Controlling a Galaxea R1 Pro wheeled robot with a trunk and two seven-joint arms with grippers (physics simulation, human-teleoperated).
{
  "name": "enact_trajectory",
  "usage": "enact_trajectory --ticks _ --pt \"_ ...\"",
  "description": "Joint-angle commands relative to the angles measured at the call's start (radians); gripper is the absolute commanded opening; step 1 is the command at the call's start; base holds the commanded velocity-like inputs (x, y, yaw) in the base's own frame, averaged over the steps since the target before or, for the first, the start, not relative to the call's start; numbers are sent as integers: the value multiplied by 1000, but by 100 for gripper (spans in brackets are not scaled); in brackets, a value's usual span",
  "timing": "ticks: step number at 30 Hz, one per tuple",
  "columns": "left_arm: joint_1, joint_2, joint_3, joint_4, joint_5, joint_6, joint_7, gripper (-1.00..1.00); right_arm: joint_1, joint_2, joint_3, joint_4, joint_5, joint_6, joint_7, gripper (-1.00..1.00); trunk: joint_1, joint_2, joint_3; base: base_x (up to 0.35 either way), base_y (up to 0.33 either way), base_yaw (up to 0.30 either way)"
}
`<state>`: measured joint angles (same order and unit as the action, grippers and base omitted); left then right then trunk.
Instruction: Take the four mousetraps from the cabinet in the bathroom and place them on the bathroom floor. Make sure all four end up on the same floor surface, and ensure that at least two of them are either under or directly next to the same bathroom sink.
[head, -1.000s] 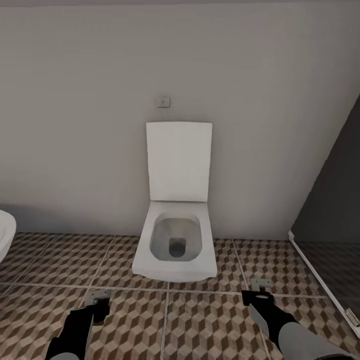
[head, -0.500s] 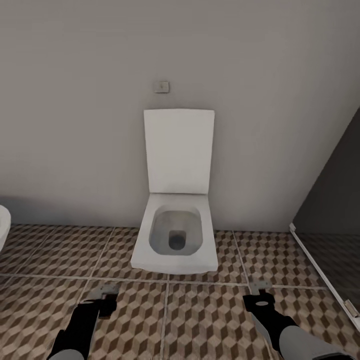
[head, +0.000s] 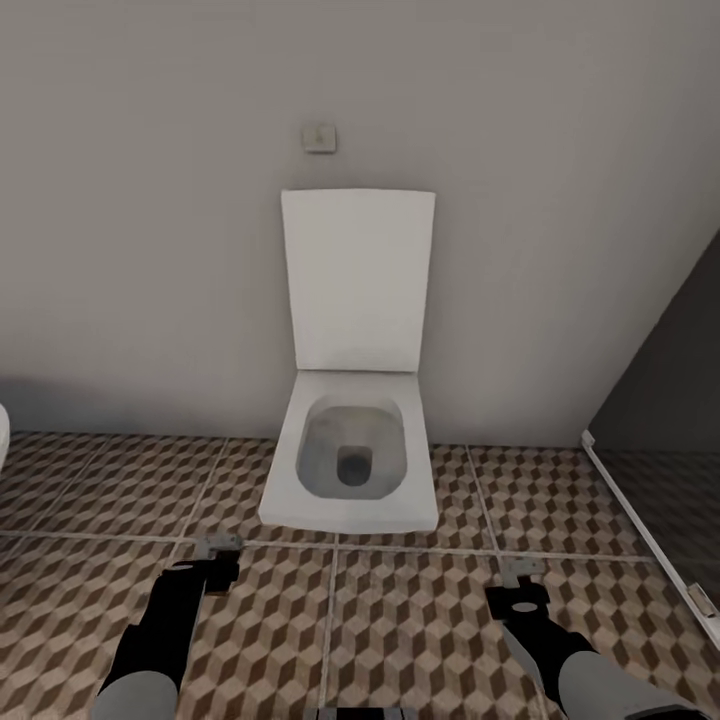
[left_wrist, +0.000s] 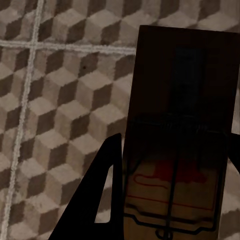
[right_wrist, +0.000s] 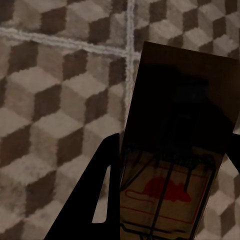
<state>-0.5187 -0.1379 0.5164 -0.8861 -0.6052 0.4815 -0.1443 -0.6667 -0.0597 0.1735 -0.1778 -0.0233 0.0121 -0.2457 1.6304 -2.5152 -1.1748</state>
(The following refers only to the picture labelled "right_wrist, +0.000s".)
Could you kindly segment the mousetrap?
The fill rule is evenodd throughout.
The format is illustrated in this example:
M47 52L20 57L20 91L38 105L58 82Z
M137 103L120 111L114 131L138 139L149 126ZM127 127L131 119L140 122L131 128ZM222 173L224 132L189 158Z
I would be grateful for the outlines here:
M144 41L119 153L120 240L194 240L239 113L239 59Z

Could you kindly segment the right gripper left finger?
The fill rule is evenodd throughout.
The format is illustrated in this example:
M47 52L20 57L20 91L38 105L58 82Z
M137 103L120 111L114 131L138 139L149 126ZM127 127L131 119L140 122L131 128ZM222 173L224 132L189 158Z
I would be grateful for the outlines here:
M92 223L110 166L107 216ZM44 240L120 240L120 134L106 137Z

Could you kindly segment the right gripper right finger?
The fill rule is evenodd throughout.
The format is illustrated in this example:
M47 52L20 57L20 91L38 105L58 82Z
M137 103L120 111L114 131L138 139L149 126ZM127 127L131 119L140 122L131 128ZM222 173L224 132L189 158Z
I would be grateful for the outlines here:
M234 133L230 134L225 153L240 173L240 135Z

